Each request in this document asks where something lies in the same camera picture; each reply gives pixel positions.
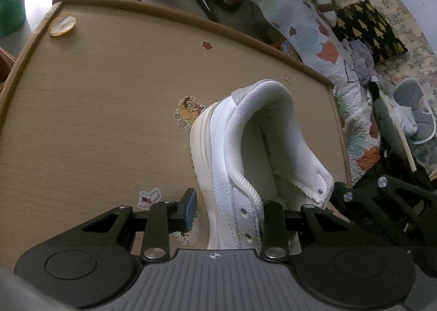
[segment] tray rim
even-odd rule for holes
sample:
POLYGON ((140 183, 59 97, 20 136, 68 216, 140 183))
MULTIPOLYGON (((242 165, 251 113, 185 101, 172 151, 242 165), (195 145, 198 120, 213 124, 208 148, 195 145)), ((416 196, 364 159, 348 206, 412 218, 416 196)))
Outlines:
POLYGON ((157 5, 147 4, 145 2, 136 0, 53 0, 53 6, 48 11, 48 13, 41 20, 39 25, 36 27, 34 33, 27 41, 23 50, 19 54, 8 78, 5 81, 3 90, 0 93, 0 135, 3 128, 3 123, 7 115, 7 110, 9 103, 14 94, 15 88, 20 80, 21 74, 23 73, 27 63, 42 35, 47 31, 49 24, 54 18, 61 12, 65 4, 72 5, 87 5, 96 7, 106 7, 118 10, 126 10, 135 13, 142 13, 145 15, 160 17, 166 20, 179 22, 192 26, 194 28, 199 28, 204 31, 214 33, 216 35, 225 37, 242 45, 248 46, 258 52, 268 55, 284 64, 290 66, 291 68, 297 69, 303 74, 313 78, 314 80, 322 83, 326 86, 328 90, 331 105, 334 109, 334 116, 337 124, 337 130, 340 138, 340 145, 342 149, 342 155, 344 159, 344 167, 346 171, 347 185, 352 187, 352 176, 349 167, 349 156, 347 154, 346 144, 344 141, 342 126, 340 123, 340 118, 338 111, 336 109, 335 98, 333 94, 333 83, 322 76, 320 73, 306 66, 305 64, 293 59, 292 57, 286 55, 285 53, 279 51, 278 49, 269 46, 268 44, 261 42, 253 37, 250 37, 242 32, 229 28, 227 26, 215 23, 213 21, 192 15, 190 13, 185 13, 183 11, 170 9, 166 7, 161 7, 157 5))

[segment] white cloth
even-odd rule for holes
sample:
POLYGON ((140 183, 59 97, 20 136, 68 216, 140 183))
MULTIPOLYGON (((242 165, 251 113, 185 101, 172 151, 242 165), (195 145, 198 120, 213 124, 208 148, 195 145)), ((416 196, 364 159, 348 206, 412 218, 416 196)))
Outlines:
POLYGON ((366 45, 360 40, 347 41, 346 39, 341 44, 352 58, 353 70, 355 70, 360 84, 366 85, 369 80, 376 78, 375 81, 381 85, 382 78, 374 69, 373 57, 366 45))
POLYGON ((417 132, 417 123, 412 114, 411 108, 399 105, 394 99, 390 99, 393 106, 393 113, 390 114, 393 123, 397 121, 406 138, 413 136, 417 132))
POLYGON ((380 137, 371 130, 372 105, 368 104, 350 54, 309 0, 251 0, 268 22, 296 49, 302 62, 334 83, 337 108, 343 124, 352 182, 369 169, 369 157, 380 137))

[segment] black pillow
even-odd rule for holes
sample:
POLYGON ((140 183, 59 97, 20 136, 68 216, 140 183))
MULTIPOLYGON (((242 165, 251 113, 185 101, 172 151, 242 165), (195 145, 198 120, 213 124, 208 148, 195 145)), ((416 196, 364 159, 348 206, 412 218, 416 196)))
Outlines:
POLYGON ((375 63, 408 52, 384 17, 373 8, 370 0, 356 2, 338 10, 337 25, 332 29, 340 41, 347 39, 363 42, 375 63))

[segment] green pot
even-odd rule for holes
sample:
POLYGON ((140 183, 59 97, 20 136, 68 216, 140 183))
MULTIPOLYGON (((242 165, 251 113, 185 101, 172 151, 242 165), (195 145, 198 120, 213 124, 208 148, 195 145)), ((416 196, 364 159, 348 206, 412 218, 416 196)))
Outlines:
POLYGON ((0 37, 17 30, 25 20, 25 0, 0 0, 0 37))

